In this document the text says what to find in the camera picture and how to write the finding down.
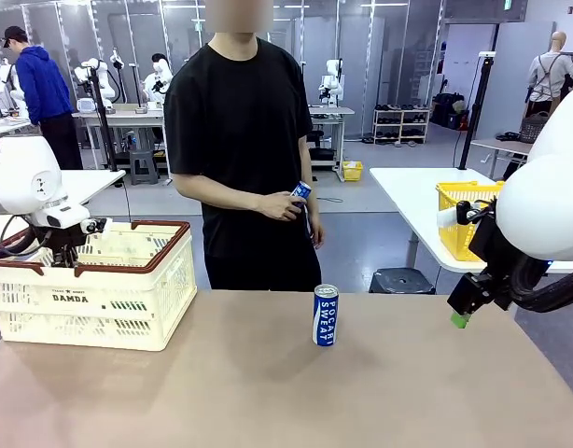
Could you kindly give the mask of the person's right hand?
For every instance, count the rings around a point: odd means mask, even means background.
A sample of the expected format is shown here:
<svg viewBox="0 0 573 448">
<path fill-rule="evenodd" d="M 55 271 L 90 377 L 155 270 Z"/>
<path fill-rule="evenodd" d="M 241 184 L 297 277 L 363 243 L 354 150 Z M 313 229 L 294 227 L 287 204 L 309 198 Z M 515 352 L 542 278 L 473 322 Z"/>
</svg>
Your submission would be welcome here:
<svg viewBox="0 0 573 448">
<path fill-rule="evenodd" d="M 302 197 L 282 191 L 261 196 L 257 211 L 271 219 L 292 221 L 302 213 L 301 207 L 305 204 L 306 200 Z"/>
</svg>

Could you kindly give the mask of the person's left hand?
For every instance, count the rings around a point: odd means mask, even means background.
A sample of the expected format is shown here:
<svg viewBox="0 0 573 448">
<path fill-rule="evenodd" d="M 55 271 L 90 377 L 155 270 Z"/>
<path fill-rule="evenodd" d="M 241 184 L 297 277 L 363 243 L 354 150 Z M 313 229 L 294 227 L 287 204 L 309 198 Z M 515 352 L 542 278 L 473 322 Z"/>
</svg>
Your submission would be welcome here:
<svg viewBox="0 0 573 448">
<path fill-rule="evenodd" d="M 325 230 L 322 226 L 320 215 L 311 213 L 308 215 L 310 235 L 315 249 L 319 249 L 325 242 Z"/>
</svg>

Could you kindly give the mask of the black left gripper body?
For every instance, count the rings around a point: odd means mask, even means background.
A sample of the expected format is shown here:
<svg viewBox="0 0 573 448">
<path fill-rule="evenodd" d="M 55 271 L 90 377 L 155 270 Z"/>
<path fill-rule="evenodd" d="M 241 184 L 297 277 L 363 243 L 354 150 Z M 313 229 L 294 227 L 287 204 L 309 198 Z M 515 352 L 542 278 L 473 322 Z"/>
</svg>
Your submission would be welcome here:
<svg viewBox="0 0 573 448">
<path fill-rule="evenodd" d="M 77 249 L 87 242 L 87 234 L 80 226 L 68 229 L 33 227 L 37 241 L 51 251 L 52 267 L 74 268 L 77 266 Z"/>
</svg>

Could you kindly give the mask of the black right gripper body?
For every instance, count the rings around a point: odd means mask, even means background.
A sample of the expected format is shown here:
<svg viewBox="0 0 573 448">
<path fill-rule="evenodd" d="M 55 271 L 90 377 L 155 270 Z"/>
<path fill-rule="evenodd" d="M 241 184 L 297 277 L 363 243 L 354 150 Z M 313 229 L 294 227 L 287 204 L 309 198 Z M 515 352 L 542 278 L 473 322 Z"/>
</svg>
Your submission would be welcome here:
<svg viewBox="0 0 573 448">
<path fill-rule="evenodd" d="M 485 263 L 481 275 L 494 281 L 508 277 L 516 264 L 516 248 L 502 234 L 493 213 L 479 221 L 468 248 Z"/>
</svg>

